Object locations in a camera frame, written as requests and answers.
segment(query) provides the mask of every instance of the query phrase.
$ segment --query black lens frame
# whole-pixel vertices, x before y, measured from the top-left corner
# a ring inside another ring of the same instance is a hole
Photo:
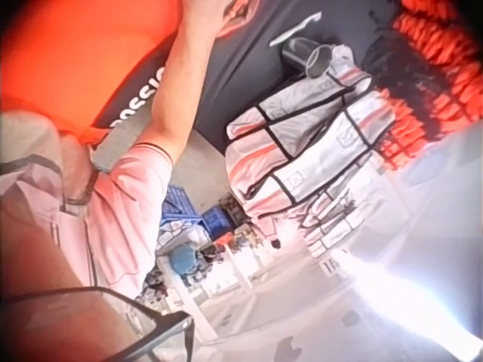
[[[195,334],[195,322],[191,315],[184,311],[176,311],[174,313],[162,315],[151,308],[146,307],[132,299],[129,299],[122,294],[119,294],[113,290],[105,287],[76,287],[76,288],[64,288],[56,290],[47,290],[43,292],[36,293],[25,293],[19,296],[14,296],[3,300],[0,306],[0,311],[4,311],[6,308],[18,302],[25,302],[31,299],[42,298],[46,296],[55,296],[57,294],[67,294],[67,293],[89,293],[89,292],[99,292],[106,293],[110,296],[114,296],[123,302],[131,305],[137,310],[143,312],[148,318],[155,321],[156,327],[146,336],[144,336],[139,341],[135,342],[133,345],[123,349],[122,351],[114,354],[111,357],[105,359],[105,362],[114,361],[135,361],[138,358],[150,353],[154,347],[163,343],[172,336],[176,336],[182,332],[185,333],[185,348],[187,353],[187,361],[192,359],[192,351],[194,345],[194,334]]]

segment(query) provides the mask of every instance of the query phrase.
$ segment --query cup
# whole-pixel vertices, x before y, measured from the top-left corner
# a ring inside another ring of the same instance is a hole
[[[332,61],[332,47],[317,41],[296,37],[288,39],[282,50],[282,58],[308,78],[322,77]]]

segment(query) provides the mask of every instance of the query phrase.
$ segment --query shirt sleeve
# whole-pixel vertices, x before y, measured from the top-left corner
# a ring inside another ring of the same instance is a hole
[[[88,210],[91,247],[111,289],[134,298],[155,263],[155,248],[173,164],[162,149],[135,145],[101,173]]]

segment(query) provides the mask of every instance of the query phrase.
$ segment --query wrist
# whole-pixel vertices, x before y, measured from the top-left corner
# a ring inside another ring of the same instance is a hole
[[[221,24],[217,24],[217,22],[190,19],[189,17],[183,18],[180,24],[180,31],[197,39],[212,38],[214,40],[221,28]]]

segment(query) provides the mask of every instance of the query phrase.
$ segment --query blue crate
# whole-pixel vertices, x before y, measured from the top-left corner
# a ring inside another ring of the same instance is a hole
[[[210,210],[204,212],[202,217],[214,241],[234,230],[232,221],[220,205],[213,206]]]
[[[194,223],[202,221],[186,191],[182,187],[169,185],[162,205],[161,224],[182,219],[192,220]]]

